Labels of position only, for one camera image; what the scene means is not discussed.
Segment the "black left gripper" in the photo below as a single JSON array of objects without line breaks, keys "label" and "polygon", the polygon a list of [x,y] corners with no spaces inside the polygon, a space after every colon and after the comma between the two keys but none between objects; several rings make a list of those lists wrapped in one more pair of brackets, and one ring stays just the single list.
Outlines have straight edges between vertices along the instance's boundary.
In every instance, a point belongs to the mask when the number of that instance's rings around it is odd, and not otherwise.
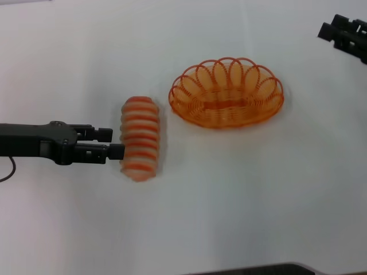
[{"label": "black left gripper", "polygon": [[1,124],[1,156],[47,158],[58,165],[105,164],[123,160],[123,144],[77,144],[77,140],[110,143],[113,129],[51,121],[45,125]]}]

